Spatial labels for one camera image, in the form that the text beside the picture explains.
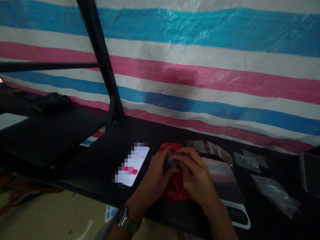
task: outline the black table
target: black table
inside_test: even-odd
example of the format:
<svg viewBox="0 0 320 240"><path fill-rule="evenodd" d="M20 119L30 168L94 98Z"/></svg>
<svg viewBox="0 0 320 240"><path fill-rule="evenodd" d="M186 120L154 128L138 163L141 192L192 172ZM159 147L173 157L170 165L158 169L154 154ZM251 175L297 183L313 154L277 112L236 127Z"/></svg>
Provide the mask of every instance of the black table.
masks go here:
<svg viewBox="0 0 320 240"><path fill-rule="evenodd" d="M265 156L273 171L262 169L261 175L277 179L291 196L302 201L300 209L303 213L296 214L293 220L287 219L258 192L249 175L255 173L235 166L234 174L245 197L245 207L251 220L250 230L236 227L241 239L305 237L318 233L313 224L320 220L319 209L316 209L319 199L297 189L281 175L282 167L289 164L288 161L291 161L292 156L127 116L62 169L51 184L120 207L139 185L149 166L151 156L156 153L161 143L177 142L185 145L186 140L199 139L218 144L229 153L233 151L241 153L241 148L244 148ZM135 142L147 143L150 151L134 185L119 187L112 183L112 175L121 166ZM168 203L160 198L146 212L145 217L202 238L211 238L206 216L193 200Z"/></svg>
<svg viewBox="0 0 320 240"><path fill-rule="evenodd" d="M54 113L38 114L27 108L10 89L1 88L1 113L8 112L29 118L0 131L0 150L3 154L36 167L49 167L107 121L106 111L76 103L73 105L72 108Z"/></svg>

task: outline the phone screen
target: phone screen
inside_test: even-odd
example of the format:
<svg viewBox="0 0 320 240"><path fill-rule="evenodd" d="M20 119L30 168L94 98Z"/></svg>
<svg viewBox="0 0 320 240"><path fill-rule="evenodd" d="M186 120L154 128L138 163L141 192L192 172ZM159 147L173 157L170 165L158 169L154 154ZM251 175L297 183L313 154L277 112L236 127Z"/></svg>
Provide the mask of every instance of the phone screen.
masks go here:
<svg viewBox="0 0 320 240"><path fill-rule="evenodd" d="M136 180L136 177L140 171L140 168L150 150L149 147L135 144L133 149L131 148L131 154L122 163L121 169L118 174L115 175L116 183L123 183L126 186L131 187Z"/></svg>

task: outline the silver watch band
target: silver watch band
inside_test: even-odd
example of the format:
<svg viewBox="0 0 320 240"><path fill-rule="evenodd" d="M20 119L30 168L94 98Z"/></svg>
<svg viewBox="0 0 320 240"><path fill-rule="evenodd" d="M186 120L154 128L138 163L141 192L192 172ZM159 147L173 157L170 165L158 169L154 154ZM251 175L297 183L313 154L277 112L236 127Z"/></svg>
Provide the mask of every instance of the silver watch band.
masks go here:
<svg viewBox="0 0 320 240"><path fill-rule="evenodd" d="M134 233L137 232L141 226L140 224L134 224L128 217L128 207L124 205L121 210L116 214L117 224L119 227L122 227L124 230Z"/></svg>

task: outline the metal pole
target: metal pole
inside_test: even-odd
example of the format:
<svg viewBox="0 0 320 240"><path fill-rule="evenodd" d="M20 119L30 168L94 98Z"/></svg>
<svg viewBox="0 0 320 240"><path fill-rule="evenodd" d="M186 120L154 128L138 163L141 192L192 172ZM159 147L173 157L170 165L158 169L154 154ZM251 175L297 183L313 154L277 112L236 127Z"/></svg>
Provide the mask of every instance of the metal pole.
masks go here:
<svg viewBox="0 0 320 240"><path fill-rule="evenodd" d="M2 62L0 72L23 72L71 68L96 68L99 63L47 63L47 62Z"/></svg>
<svg viewBox="0 0 320 240"><path fill-rule="evenodd" d="M77 2L98 63L102 64L100 71L110 98L114 94L116 116L120 118L124 116L123 107L114 78L106 42L104 40L96 4L94 0L77 0Z"/></svg>

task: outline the plastic tarp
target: plastic tarp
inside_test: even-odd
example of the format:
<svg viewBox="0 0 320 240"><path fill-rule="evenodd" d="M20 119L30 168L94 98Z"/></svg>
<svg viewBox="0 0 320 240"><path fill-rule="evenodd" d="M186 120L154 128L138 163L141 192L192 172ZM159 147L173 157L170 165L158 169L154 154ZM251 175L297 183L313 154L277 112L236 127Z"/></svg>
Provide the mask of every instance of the plastic tarp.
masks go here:
<svg viewBox="0 0 320 240"><path fill-rule="evenodd" d="M289 154L320 145L319 1L96 4L127 115ZM2 61L96 61L75 0L0 1L0 11ZM108 107L99 71L55 72L2 77Z"/></svg>

